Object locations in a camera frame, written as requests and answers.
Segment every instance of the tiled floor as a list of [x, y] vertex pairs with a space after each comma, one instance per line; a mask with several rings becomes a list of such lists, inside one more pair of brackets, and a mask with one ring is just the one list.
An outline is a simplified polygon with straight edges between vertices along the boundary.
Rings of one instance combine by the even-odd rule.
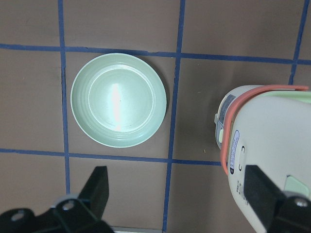
[[[214, 114], [248, 84], [311, 85], [309, 0], [0, 1], [0, 213], [45, 211], [108, 166], [103, 219], [168, 233], [251, 233], [219, 166]], [[70, 90], [89, 60], [123, 52], [160, 76], [167, 112], [146, 142], [103, 146]]]

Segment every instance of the light green plate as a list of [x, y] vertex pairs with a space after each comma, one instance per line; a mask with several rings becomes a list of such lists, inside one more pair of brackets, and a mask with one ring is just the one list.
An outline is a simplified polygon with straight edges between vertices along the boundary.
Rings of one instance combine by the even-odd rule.
[[149, 139], [166, 111], [157, 73], [139, 58], [121, 53], [88, 62], [73, 82], [70, 102], [75, 120], [90, 138], [117, 148]]

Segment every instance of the tile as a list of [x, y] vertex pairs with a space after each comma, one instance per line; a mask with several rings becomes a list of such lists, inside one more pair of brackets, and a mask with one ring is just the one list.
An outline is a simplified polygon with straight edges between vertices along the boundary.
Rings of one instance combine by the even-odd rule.
[[302, 34], [299, 59], [311, 59], [311, 4], [308, 7], [306, 24]]
[[89, 138], [76, 123], [70, 106], [70, 92], [76, 74], [91, 59], [100, 56], [98, 53], [68, 52], [66, 56], [66, 79], [67, 79], [67, 109], [68, 109], [68, 132], [69, 151], [71, 153], [122, 155], [137, 157], [167, 158], [170, 123], [171, 123], [171, 99], [173, 94], [173, 79], [175, 59], [166, 57], [139, 57], [147, 62], [158, 73], [166, 89], [167, 103], [169, 106], [162, 125], [158, 131], [147, 141], [130, 148], [112, 148], [104, 146]]
[[96, 166], [108, 168], [104, 221], [114, 227], [162, 229], [165, 163], [70, 158], [71, 192], [81, 191]]
[[0, 153], [0, 177], [0, 214], [29, 208], [39, 215], [66, 194], [63, 157]]
[[59, 46], [57, 0], [0, 1], [0, 43]]
[[67, 46], [176, 51], [179, 0], [64, 1]]
[[214, 116], [225, 94], [243, 85], [287, 84], [290, 71], [291, 65], [182, 59], [173, 157], [219, 161]]
[[173, 165], [167, 233], [255, 233], [220, 166]]
[[294, 76], [295, 85], [306, 85], [311, 88], [311, 66], [298, 65]]
[[0, 148], [64, 151], [60, 54], [0, 54]]
[[292, 59], [303, 0], [186, 1], [183, 52]]

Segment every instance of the white appliance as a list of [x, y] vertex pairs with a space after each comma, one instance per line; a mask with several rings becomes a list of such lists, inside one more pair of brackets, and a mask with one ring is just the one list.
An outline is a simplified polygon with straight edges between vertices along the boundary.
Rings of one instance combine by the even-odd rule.
[[[267, 221], [244, 195], [247, 165], [258, 166], [267, 176], [263, 179], [286, 197], [295, 196], [298, 207], [311, 207], [311, 92], [307, 90], [293, 85], [241, 86], [226, 94], [215, 115], [216, 141], [231, 193], [258, 233], [267, 232]], [[271, 200], [260, 197], [266, 186], [259, 185], [252, 183], [256, 191], [250, 197], [257, 198], [265, 211]]]

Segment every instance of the round plate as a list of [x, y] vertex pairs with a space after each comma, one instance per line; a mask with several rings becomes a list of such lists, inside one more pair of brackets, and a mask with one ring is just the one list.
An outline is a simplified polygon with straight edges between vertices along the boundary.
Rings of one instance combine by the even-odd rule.
[[166, 111], [157, 73], [141, 59], [121, 53], [88, 62], [73, 82], [70, 102], [75, 120], [90, 138], [117, 148], [150, 138]]

